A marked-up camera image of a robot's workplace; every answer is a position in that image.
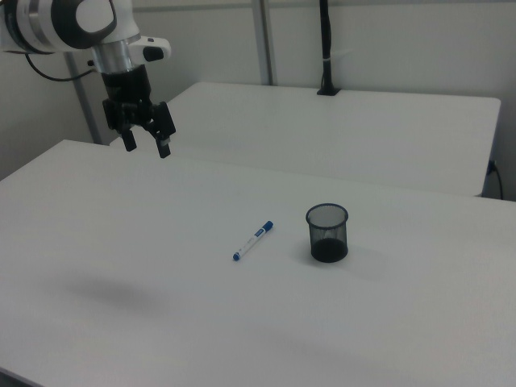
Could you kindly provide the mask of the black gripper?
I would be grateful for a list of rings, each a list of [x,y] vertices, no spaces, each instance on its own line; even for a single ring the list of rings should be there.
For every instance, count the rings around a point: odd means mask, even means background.
[[[156,142],[161,159],[171,154],[170,137],[176,132],[165,102],[152,105],[151,86],[144,65],[123,73],[103,73],[108,98],[102,102],[108,127],[116,131],[128,152],[136,149],[132,121],[144,121],[143,128]]]

